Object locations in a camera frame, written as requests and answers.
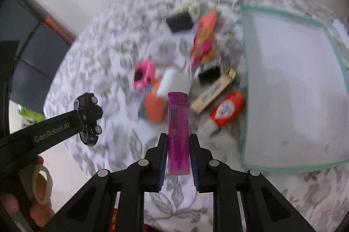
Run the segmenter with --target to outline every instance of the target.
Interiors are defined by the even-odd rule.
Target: tablecloth
[[[85,146],[75,136],[65,146],[81,169],[94,175],[99,169],[125,169],[144,157],[157,144],[159,134],[167,131],[166,122],[155,125],[139,120],[141,94],[131,85],[135,65],[149,58],[157,74],[171,66],[191,74],[190,49],[193,34],[171,34],[164,18],[185,0],[120,0],[97,15],[79,35],[65,56],[46,98],[48,118],[73,109],[74,100],[93,92],[103,108],[99,121],[103,129],[98,143]],[[221,11],[216,31],[222,68],[244,69],[245,49],[241,35],[239,5],[273,6],[301,15],[307,14],[330,28],[335,15],[321,5],[306,0],[198,0]],[[335,40],[340,40],[333,32]],[[343,56],[349,52],[343,49]],[[189,102],[202,89],[192,88]],[[232,169],[247,171],[239,162],[242,119],[202,139],[200,145]],[[207,118],[190,112],[190,132]],[[347,165],[304,174],[265,173],[268,180],[292,203],[318,232],[332,232],[349,209]],[[162,231],[212,231],[212,194],[198,194],[192,175],[165,176],[159,194],[147,193],[144,221]]]

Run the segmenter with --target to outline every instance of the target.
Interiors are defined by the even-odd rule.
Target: red glue bottle
[[[246,104],[246,97],[241,91],[236,91],[225,98],[210,114],[210,119],[198,130],[198,137],[211,135],[217,129],[235,119]]]

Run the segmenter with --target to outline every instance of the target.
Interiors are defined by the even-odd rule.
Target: pink object with black hole
[[[155,65],[148,59],[142,60],[136,67],[133,75],[132,85],[137,90],[142,90],[154,83]]]

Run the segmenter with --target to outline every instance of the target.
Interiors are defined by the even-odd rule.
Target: dark gray panel
[[[25,47],[21,59],[54,78],[69,46],[53,31],[41,25]]]
[[[5,0],[0,8],[0,41],[19,41],[18,50],[38,21],[17,0]]]
[[[22,61],[18,62],[11,84],[10,99],[38,113],[44,113],[44,103],[52,80]]]

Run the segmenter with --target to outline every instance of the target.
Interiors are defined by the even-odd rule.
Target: beige ring
[[[37,178],[40,171],[44,171],[47,175],[46,192],[45,192],[44,200],[41,200],[39,198],[37,188],[36,188],[36,182],[37,182]],[[33,179],[32,179],[32,189],[33,189],[34,197],[39,204],[45,205],[48,203],[52,193],[52,186],[53,186],[53,180],[48,169],[43,165],[35,165]]]

